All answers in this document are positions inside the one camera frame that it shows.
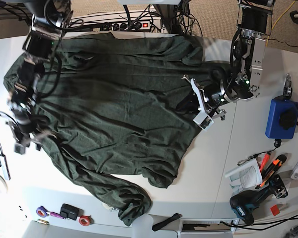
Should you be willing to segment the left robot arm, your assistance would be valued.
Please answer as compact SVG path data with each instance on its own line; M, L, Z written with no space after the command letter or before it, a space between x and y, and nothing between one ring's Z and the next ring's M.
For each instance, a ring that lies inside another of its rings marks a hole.
M220 106L250 100L260 94L260 79L266 41L272 30L273 0L241 0L237 31L230 46L230 69L214 66L209 70L211 83L200 85L184 75L192 90L176 107L180 114L194 114L193 121L207 130L216 118L225 119Z

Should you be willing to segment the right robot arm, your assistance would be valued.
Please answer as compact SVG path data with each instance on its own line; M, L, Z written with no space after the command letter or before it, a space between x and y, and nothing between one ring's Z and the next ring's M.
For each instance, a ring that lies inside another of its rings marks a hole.
M73 11L69 0L9 0L32 14L30 28L22 46L24 57L17 70L17 80L9 91L7 105L13 114L10 122L15 137L14 151L24 154L31 142L41 146L51 132L44 127L48 120L36 116L33 108L40 97L37 84L45 76L45 64L60 60L57 47L70 30Z

